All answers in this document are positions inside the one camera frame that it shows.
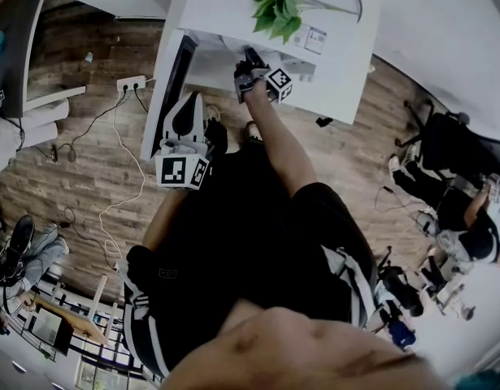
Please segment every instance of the white desk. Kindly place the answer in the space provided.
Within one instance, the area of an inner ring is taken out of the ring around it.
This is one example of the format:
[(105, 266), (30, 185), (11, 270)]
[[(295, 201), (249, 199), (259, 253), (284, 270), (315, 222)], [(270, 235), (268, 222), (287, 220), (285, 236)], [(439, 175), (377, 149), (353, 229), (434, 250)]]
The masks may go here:
[[(316, 1), (358, 12), (357, 0)], [(228, 50), (224, 39), (238, 39), (257, 46), (259, 54), (272, 68), (282, 67), (282, 59), (289, 56), (315, 69), (312, 82), (292, 75), (293, 94), (286, 104), (344, 123), (354, 122), (376, 38), (378, 0), (363, 0), (359, 24), (355, 14), (304, 11), (303, 24), (327, 33), (321, 54), (296, 46), (294, 39), (283, 45), (280, 38), (269, 40), (269, 32), (253, 33), (255, 8), (254, 0), (172, 0), (154, 70), (157, 82), (147, 118), (142, 159), (150, 160), (158, 143), (155, 139), (162, 136), (159, 119), (162, 108), (163, 114), (167, 109), (168, 93), (176, 78), (174, 66), (185, 36), (192, 37), (198, 44), (186, 70), (186, 84), (234, 91), (235, 66), (244, 57), (242, 53)], [(177, 90), (174, 84), (174, 97)]]

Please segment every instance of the label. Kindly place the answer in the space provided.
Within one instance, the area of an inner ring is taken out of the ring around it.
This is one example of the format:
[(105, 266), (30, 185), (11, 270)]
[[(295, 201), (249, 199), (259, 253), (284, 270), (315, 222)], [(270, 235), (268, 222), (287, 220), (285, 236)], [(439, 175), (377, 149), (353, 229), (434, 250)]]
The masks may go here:
[(327, 36), (326, 32), (313, 28), (309, 24), (303, 24), (293, 35), (293, 44), (299, 48), (321, 55), (324, 51)]

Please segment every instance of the sticker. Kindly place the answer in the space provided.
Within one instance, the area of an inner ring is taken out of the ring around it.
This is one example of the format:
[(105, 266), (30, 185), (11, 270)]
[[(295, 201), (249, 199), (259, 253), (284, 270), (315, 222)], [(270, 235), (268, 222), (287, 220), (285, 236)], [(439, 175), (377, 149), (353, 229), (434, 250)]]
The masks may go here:
[(293, 43), (299, 48), (321, 55), (327, 36), (326, 32), (312, 28), (309, 24), (303, 24), (293, 35)]
[(267, 79), (272, 80), (273, 84), (275, 84), (274, 86), (279, 90), (287, 87), (291, 82), (291, 78), (289, 78), (287, 74), (285, 74), (284, 71), (282, 71), (280, 68), (273, 72), (271, 75), (267, 76)]
[(199, 163), (195, 168), (195, 172), (193, 174), (192, 182), (190, 182), (193, 186), (201, 186), (202, 178), (207, 172), (207, 166), (208, 164), (204, 160), (199, 159)]
[(161, 170), (162, 184), (183, 184), (185, 182), (186, 158), (165, 158)]

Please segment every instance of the green plant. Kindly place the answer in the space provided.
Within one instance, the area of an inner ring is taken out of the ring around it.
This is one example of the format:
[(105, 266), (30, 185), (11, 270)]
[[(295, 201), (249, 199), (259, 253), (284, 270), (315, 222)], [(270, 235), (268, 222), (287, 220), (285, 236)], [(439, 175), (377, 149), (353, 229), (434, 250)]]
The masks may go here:
[(271, 39), (282, 36), (286, 44), (302, 26), (298, 0), (255, 0), (259, 7), (254, 33), (271, 30)]

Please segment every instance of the white cable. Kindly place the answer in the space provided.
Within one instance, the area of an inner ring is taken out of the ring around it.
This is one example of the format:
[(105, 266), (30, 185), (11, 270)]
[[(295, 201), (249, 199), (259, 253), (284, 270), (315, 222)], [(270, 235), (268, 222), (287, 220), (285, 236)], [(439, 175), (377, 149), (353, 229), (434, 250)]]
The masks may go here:
[[(120, 250), (120, 246), (118, 245), (118, 243), (116, 242), (116, 240), (111, 236), (111, 234), (109, 234), (109, 232), (107, 230), (105, 230), (105, 228), (103, 228), (103, 221), (102, 221), (102, 215), (105, 214), (110, 208), (118, 208), (119, 206), (122, 206), (123, 204), (126, 204), (127, 202), (132, 202), (132, 201), (136, 201), (139, 197), (141, 197), (141, 195), (143, 194), (143, 188), (145, 187), (145, 182), (146, 182), (146, 178), (145, 178), (145, 174), (143, 173), (143, 170), (141, 169), (141, 166), (139, 164), (139, 162), (137, 161), (137, 159), (134, 157), (133, 153), (127, 149), (123, 142), (121, 141), (121, 136), (120, 134), (118, 133), (118, 129), (116, 128), (116, 108), (118, 107), (118, 103), (120, 102), (120, 99), (121, 99), (121, 93), (118, 93), (118, 101), (116, 101), (116, 105), (114, 107), (114, 118), (112, 120), (112, 127), (114, 128), (114, 131), (116, 132), (116, 134), (118, 135), (118, 140), (120, 141), (120, 146), (122, 148), (124, 148), (125, 150), (128, 151), (128, 154), (130, 154), (130, 156), (134, 159), (134, 162), (136, 162), (137, 164), (137, 168), (139, 169), (139, 172), (141, 173), (141, 176), (143, 176), (143, 184), (141, 184), (141, 189), (139, 191), (139, 195), (137, 195), (136, 197), (134, 198), (130, 198), (130, 199), (126, 199), (118, 204), (112, 204), (112, 205), (109, 205), (107, 207), (106, 210), (102, 211), (100, 213), (100, 215), (98, 216), (99, 217), (99, 220), (100, 220), (100, 226), (102, 228), (102, 231), (105, 232), (110, 240), (105, 240), (105, 243), (103, 244), (104, 247), (105, 247), (105, 250), (109, 253), (109, 254), (113, 254), (113, 255), (119, 255), (120, 258), (123, 258), (123, 254), (121, 253), (121, 250)], [(108, 248), (107, 248), (107, 242), (111, 242), (112, 245), (114, 246), (114, 248), (116, 249), (116, 251), (110, 251)]]

